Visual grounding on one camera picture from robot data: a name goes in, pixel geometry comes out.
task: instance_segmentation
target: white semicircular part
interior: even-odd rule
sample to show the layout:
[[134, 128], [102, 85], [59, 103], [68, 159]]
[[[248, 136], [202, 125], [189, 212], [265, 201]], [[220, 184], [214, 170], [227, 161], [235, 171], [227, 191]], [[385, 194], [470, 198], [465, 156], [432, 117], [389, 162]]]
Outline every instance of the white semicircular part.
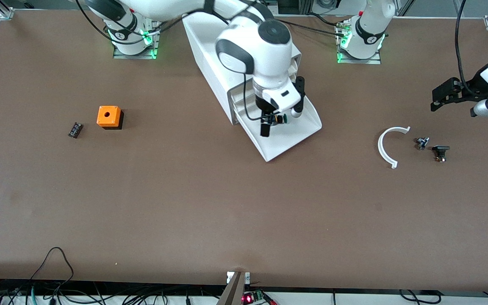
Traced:
[[385, 135], [391, 131], [398, 131], [399, 133], [404, 133], [404, 134], [407, 134], [408, 131], [410, 131], [410, 127], [408, 126], [408, 128], [404, 128], [404, 127], [391, 127], [387, 130], [385, 130], [380, 138], [378, 139], [378, 150], [380, 151], [380, 155], [385, 159], [385, 161], [389, 162], [391, 164], [391, 168], [392, 169], [395, 169], [397, 168], [397, 165], [399, 164], [399, 162], [391, 157], [389, 157], [389, 155], [385, 152], [385, 148], [383, 148], [383, 137], [385, 137]]

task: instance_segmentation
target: orange box with hole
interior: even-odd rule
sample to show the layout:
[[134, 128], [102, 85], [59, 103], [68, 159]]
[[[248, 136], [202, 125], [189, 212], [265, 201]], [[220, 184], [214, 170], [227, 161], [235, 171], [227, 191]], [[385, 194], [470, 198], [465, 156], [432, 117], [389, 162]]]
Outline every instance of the orange box with hole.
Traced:
[[104, 129], [122, 129], [124, 112], [118, 106], [100, 106], [97, 114], [97, 125]]

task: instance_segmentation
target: small black part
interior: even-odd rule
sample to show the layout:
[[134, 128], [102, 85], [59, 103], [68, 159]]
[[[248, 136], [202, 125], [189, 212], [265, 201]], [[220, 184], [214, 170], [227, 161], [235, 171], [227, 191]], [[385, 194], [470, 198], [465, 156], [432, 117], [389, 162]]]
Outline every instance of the small black part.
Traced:
[[214, 2], [215, 0], [205, 0], [205, 6], [203, 7], [203, 10], [205, 13], [213, 15], [214, 13]]
[[271, 124], [261, 123], [261, 137], [269, 137], [271, 135]]
[[276, 108], [269, 102], [265, 101], [264, 99], [255, 96], [255, 104], [259, 109], [265, 112], [267, 115], [271, 114], [276, 111]]
[[479, 102], [488, 99], [488, 83], [481, 77], [481, 73], [487, 68], [488, 64], [478, 70], [474, 78], [466, 82], [470, 90], [476, 95], [467, 91], [458, 78], [452, 77], [432, 90], [430, 110], [434, 112], [441, 106], [451, 103]]
[[280, 107], [277, 105], [275, 99], [271, 98], [271, 104], [274, 106], [274, 108], [279, 109]]
[[103, 127], [106, 130], [121, 130], [124, 127], [124, 111], [121, 110], [120, 121], [118, 121], [118, 127]]
[[125, 16], [124, 7], [116, 0], [84, 0], [84, 3], [112, 21], [120, 21]]
[[78, 135], [80, 134], [80, 131], [82, 130], [83, 127], [84, 127], [83, 124], [75, 122], [73, 129], [71, 129], [71, 131], [69, 132], [69, 137], [76, 139], [78, 137]]
[[442, 146], [442, 145], [436, 145], [435, 147], [432, 147], [432, 150], [435, 151], [446, 151], [449, 150], [451, 147], [449, 146]]
[[246, 74], [252, 75], [254, 71], [254, 60], [253, 57], [246, 52], [246, 50], [237, 46], [234, 42], [227, 39], [221, 39], [216, 43], [216, 54], [219, 56], [220, 53], [225, 53], [230, 55], [246, 65]]
[[293, 110], [297, 112], [298, 114], [302, 112], [302, 109], [304, 108], [304, 96], [306, 93], [304, 92], [304, 77], [298, 76], [295, 80], [295, 83], [293, 84], [295, 86], [295, 89], [297, 89], [297, 92], [300, 93], [300, 102], [298, 102], [295, 106], [293, 106]]
[[286, 44], [291, 39], [289, 29], [276, 19], [269, 19], [259, 26], [259, 36], [272, 44]]
[[450, 149], [449, 146], [436, 145], [432, 147], [432, 150], [436, 152], [436, 159], [440, 162], [444, 162], [446, 158], [446, 151]]

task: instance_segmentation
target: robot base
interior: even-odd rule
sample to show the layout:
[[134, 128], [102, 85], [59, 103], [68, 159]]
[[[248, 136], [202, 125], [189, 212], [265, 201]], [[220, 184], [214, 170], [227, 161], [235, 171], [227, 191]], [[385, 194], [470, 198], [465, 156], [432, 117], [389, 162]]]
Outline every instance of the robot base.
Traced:
[[[344, 20], [343, 23], [346, 25], [350, 26], [350, 29], [339, 29], [335, 28], [336, 33], [343, 33], [344, 37], [336, 37], [336, 52], [337, 52], [337, 59], [339, 64], [381, 64], [381, 58], [380, 58], [380, 49], [381, 49], [381, 43], [383, 41], [383, 38], [381, 41], [378, 41], [374, 45], [374, 47], [377, 48], [376, 53], [370, 57], [370, 58], [365, 58], [365, 59], [360, 59], [360, 58], [355, 58], [351, 56], [347, 50], [344, 47], [348, 47], [349, 41], [351, 39], [357, 40], [361, 39], [360, 37], [357, 36], [356, 33], [352, 33], [351, 29], [355, 28], [355, 23], [358, 19], [358, 16], [354, 16], [351, 19]], [[364, 42], [359, 43], [357, 46], [352, 46], [354, 48], [359, 48], [359, 47], [364, 47], [365, 44]]]
[[[304, 110], [300, 118], [293, 118], [291, 110], [283, 112], [282, 114], [287, 114], [289, 118], [288, 123], [273, 126], [270, 137], [261, 137], [260, 120], [249, 120], [244, 111], [244, 76], [240, 73], [229, 71], [222, 66], [217, 58], [215, 50], [216, 39], [226, 29], [227, 25], [218, 18], [202, 12], [187, 16], [183, 23], [195, 61], [229, 121], [233, 125], [240, 123], [265, 161], [272, 160], [321, 129], [322, 124], [317, 111], [308, 97], [305, 97]], [[289, 74], [293, 81], [297, 76], [300, 55], [300, 51], [293, 46], [293, 64], [289, 69]], [[255, 93], [251, 82], [252, 76], [248, 75], [246, 81], [246, 106], [248, 107], [248, 113], [251, 117], [258, 117], [261, 111], [255, 105]]]

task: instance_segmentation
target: brown table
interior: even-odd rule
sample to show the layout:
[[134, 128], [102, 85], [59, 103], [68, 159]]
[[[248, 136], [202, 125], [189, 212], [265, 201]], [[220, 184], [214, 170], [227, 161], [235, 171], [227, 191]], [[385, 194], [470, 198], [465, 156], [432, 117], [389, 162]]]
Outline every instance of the brown table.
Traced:
[[[222, 284], [244, 269], [265, 286], [488, 291], [488, 118], [429, 108], [457, 75], [454, 25], [393, 20], [379, 66], [337, 64], [331, 36], [292, 27], [323, 129], [266, 163], [182, 25], [157, 60], [113, 60], [80, 12], [17, 11], [0, 24], [0, 278], [29, 278], [57, 245], [77, 280]], [[460, 43], [471, 78], [488, 62], [481, 20]], [[107, 104], [124, 130], [95, 124]], [[392, 126], [412, 127], [385, 139], [396, 170], [376, 147]], [[445, 164], [421, 136], [451, 146]], [[67, 275], [55, 255], [39, 277]]]

